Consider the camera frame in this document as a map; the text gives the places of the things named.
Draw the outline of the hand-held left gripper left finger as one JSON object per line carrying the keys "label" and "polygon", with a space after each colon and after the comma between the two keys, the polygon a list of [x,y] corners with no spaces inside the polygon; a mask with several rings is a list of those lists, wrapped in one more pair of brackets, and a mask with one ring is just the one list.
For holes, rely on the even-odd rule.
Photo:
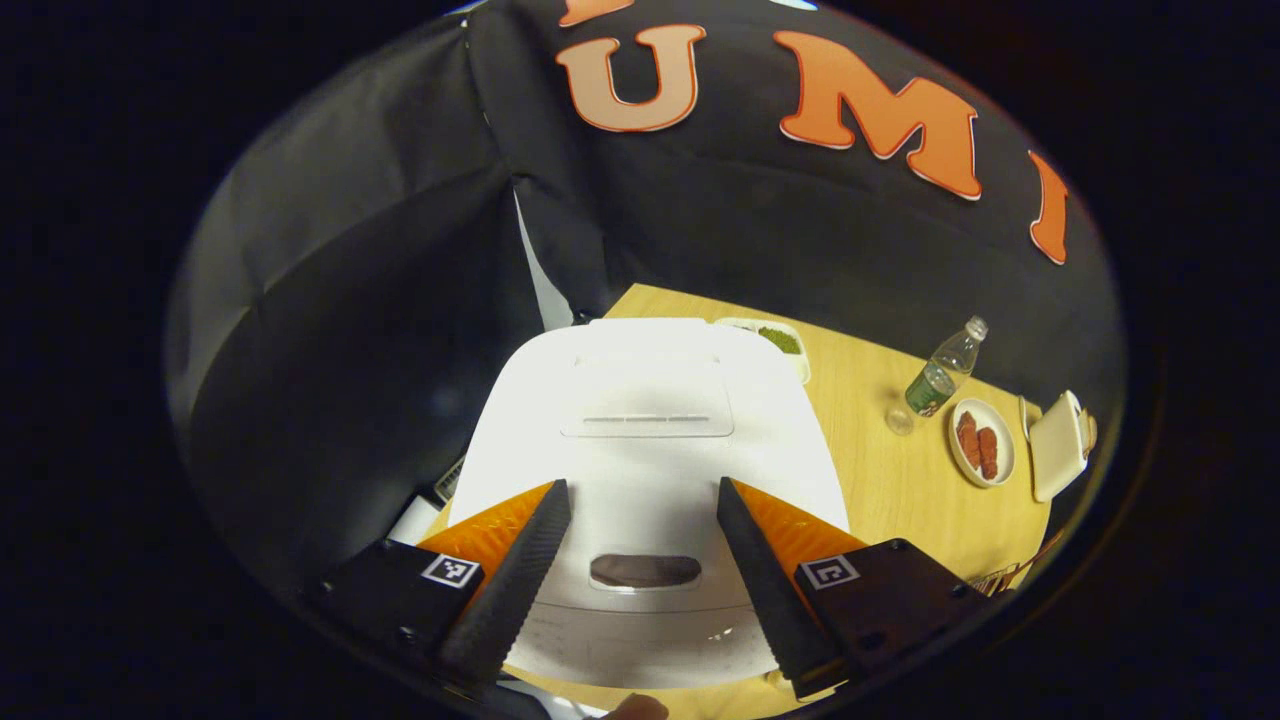
{"label": "hand-held left gripper left finger", "polygon": [[497,682],[572,518],[557,479],[416,544],[380,539],[305,591],[326,621],[465,696]]}

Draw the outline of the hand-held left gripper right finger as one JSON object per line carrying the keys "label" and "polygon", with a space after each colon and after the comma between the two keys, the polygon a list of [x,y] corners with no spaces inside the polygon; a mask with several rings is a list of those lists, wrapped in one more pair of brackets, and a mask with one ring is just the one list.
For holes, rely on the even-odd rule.
{"label": "hand-held left gripper right finger", "polygon": [[800,700],[897,670],[991,602],[908,539],[869,544],[742,480],[721,479],[716,516]]}

